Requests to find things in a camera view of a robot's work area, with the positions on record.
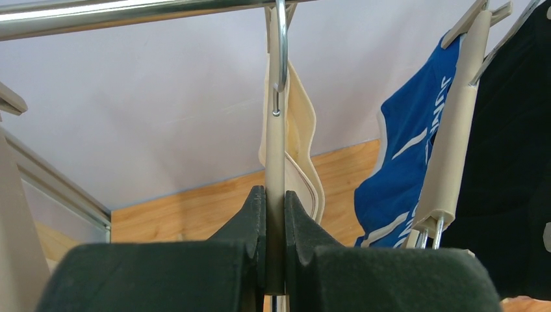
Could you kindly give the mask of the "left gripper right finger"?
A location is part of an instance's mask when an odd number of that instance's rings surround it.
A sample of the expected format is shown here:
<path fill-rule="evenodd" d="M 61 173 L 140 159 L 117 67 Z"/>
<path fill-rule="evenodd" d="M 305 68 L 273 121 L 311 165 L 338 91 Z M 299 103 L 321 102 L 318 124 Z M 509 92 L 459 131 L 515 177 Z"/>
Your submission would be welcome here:
<path fill-rule="evenodd" d="M 483 265 L 464 250 L 343 246 L 285 195 L 291 311 L 500 311 Z"/>

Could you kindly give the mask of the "beige hanger with cream underwear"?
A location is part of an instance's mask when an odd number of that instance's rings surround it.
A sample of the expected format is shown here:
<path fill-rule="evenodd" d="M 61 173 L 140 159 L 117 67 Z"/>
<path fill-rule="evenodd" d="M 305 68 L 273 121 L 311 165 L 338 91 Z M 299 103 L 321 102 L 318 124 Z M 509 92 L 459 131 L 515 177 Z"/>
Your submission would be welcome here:
<path fill-rule="evenodd" d="M 285 307 L 285 90 L 288 75 L 287 6 L 265 8 L 269 54 L 265 135 L 266 293 L 271 311 Z"/>

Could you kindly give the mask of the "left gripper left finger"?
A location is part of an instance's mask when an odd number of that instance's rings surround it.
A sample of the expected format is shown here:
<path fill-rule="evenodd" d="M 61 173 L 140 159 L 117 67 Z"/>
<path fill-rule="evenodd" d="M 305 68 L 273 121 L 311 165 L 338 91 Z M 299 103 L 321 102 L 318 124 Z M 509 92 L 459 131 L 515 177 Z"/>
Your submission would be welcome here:
<path fill-rule="evenodd" d="M 266 196 L 207 240 L 84 244 L 56 267 L 38 311 L 262 311 Z"/>

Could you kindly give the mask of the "cream underwear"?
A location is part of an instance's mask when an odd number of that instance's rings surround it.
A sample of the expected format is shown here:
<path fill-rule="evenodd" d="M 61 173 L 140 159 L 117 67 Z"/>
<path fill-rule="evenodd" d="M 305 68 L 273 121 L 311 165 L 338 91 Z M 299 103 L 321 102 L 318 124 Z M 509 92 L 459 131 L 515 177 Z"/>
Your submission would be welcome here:
<path fill-rule="evenodd" d="M 285 98 L 285 190 L 294 191 L 307 215 L 319 224 L 326 197 L 311 159 L 316 113 L 291 63 L 288 63 Z"/>

